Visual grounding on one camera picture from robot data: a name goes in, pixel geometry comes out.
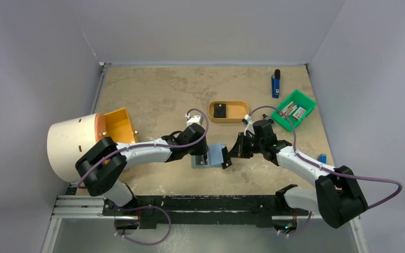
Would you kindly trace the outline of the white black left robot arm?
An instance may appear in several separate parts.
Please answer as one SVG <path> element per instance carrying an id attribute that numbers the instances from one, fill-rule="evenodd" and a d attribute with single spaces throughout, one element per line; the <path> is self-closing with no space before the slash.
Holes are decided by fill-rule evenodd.
<path id="1" fill-rule="evenodd" d="M 76 185 L 89 195 L 103 196 L 124 216 L 136 210 L 136 198 L 131 189 L 119 180 L 128 168 L 147 163 L 167 163 L 186 155 L 206 155 L 207 130 L 197 123 L 178 131 L 177 136 L 165 135 L 149 142 L 127 144 L 106 137 L 97 142 L 75 164 L 80 176 Z"/>

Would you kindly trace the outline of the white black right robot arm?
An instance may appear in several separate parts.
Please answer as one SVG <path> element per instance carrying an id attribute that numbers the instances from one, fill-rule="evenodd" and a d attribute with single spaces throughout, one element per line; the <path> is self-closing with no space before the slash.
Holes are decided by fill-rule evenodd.
<path id="1" fill-rule="evenodd" d="M 303 209 L 320 214 L 330 227 L 339 228 L 369 208 L 349 167 L 335 168 L 297 151 L 290 142 L 278 139 L 266 120 L 251 123 L 240 132 L 228 154 L 243 159 L 261 154 L 314 187 L 308 190 L 292 184 L 276 192 L 275 208 L 283 215 Z"/>

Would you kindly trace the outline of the single black credit card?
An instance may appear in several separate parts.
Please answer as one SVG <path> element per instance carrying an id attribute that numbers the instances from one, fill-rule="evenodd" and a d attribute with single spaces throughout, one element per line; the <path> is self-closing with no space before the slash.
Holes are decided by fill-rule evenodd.
<path id="1" fill-rule="evenodd" d="M 207 166 L 208 165 L 208 158 L 206 155 L 194 156 L 194 159 L 195 159 L 195 166 Z"/>

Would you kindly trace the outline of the grey-green card holder wallet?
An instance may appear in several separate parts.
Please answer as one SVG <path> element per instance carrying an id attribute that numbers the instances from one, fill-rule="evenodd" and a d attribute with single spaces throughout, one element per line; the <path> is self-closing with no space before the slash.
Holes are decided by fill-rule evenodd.
<path id="1" fill-rule="evenodd" d="M 215 167 L 222 167 L 221 164 L 223 162 L 223 156 L 222 156 L 222 148 L 226 147 L 227 145 L 222 144 L 222 143 L 215 143 L 211 144 L 208 146 L 208 153 L 206 154 L 208 158 L 208 165 L 207 166 L 195 166 L 195 159 L 194 156 L 198 155 L 193 155 L 191 156 L 191 166 L 194 169 L 199 169 L 199 168 L 215 168 Z"/>

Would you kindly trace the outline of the black credit card stack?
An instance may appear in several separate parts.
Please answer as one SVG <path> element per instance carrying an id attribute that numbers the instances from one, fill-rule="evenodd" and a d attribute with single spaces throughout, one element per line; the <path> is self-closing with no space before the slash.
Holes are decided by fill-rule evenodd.
<path id="1" fill-rule="evenodd" d="M 217 119 L 227 118 L 227 105 L 225 103 L 215 103 L 213 117 Z"/>

